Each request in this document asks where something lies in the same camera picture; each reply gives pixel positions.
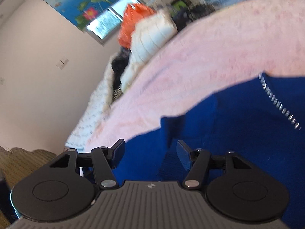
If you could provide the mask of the white wall switch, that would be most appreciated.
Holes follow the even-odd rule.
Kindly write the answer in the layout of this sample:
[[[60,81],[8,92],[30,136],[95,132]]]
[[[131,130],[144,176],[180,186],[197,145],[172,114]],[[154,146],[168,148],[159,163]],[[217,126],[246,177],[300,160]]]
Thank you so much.
[[[68,62],[69,62],[69,59],[68,59],[68,58],[62,57],[62,58],[57,62],[56,66],[57,66],[60,70],[62,70]]]

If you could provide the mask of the pink floral bed blanket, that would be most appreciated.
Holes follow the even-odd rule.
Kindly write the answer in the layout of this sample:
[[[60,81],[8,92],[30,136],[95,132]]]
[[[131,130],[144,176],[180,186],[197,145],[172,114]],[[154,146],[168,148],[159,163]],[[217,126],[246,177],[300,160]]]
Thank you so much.
[[[112,104],[85,151],[155,130],[162,117],[261,72],[304,75],[304,0],[248,0],[191,23]]]

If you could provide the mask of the black fuzzy garment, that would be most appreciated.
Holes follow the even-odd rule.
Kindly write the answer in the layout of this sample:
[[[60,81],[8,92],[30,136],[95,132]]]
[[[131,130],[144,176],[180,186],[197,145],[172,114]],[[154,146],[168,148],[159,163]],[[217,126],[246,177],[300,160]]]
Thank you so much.
[[[112,61],[112,69],[114,72],[114,81],[113,81],[113,97],[112,102],[117,100],[121,94],[123,93],[121,91],[121,75],[123,74],[125,68],[127,67],[129,63],[129,56],[130,56],[130,49],[127,49],[125,47],[121,47],[120,52],[118,55],[114,58]]]

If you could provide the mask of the white quilted jacket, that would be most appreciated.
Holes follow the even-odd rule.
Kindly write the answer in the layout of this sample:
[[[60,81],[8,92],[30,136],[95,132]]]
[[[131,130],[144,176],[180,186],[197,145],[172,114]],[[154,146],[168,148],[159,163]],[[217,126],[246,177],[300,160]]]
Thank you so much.
[[[121,91],[125,93],[142,68],[177,34],[177,27],[167,9],[142,19],[131,34],[129,62],[120,77]]]

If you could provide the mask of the white printed quilt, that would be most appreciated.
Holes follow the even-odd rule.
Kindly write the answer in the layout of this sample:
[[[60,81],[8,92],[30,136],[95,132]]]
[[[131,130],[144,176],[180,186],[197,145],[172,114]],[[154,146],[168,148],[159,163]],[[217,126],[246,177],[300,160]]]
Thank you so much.
[[[112,61],[117,56],[118,53],[110,56],[102,80],[92,92],[84,114],[65,142],[65,148],[75,148],[79,152],[85,152],[87,141],[94,134],[94,131],[102,120],[104,113],[110,109],[114,83]]]

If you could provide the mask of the window with grey frame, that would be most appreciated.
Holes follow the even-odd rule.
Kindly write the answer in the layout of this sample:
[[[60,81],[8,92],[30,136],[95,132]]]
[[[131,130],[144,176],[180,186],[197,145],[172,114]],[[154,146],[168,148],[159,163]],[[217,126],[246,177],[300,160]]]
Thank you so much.
[[[118,0],[88,24],[85,31],[104,45],[120,29],[127,5],[144,3],[143,0]]]

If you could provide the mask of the blue knit sweater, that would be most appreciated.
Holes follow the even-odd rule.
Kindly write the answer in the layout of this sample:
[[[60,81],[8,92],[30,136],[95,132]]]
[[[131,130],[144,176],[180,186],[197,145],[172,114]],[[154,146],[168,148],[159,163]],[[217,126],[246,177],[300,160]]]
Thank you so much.
[[[159,129],[126,143],[116,179],[182,181],[187,172],[176,154],[179,140],[213,155],[235,151],[277,179],[290,193],[283,222],[304,228],[303,77],[262,73],[212,94],[184,115],[163,117]]]

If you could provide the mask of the orange plastic bag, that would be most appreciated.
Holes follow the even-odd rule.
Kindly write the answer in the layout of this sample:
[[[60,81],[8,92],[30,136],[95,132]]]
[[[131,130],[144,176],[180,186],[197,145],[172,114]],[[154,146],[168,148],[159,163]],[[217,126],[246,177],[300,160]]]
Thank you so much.
[[[123,21],[118,35],[118,43],[120,46],[130,49],[131,34],[135,30],[136,24],[154,13],[155,11],[152,8],[144,4],[128,4],[124,11]]]

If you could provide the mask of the green and black bag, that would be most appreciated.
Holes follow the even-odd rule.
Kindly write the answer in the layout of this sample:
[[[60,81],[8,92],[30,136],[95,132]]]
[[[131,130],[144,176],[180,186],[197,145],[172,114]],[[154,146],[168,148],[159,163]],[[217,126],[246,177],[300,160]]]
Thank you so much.
[[[178,15],[179,12],[189,8],[192,5],[192,2],[190,0],[172,0],[170,5],[172,8],[171,16],[173,18]]]

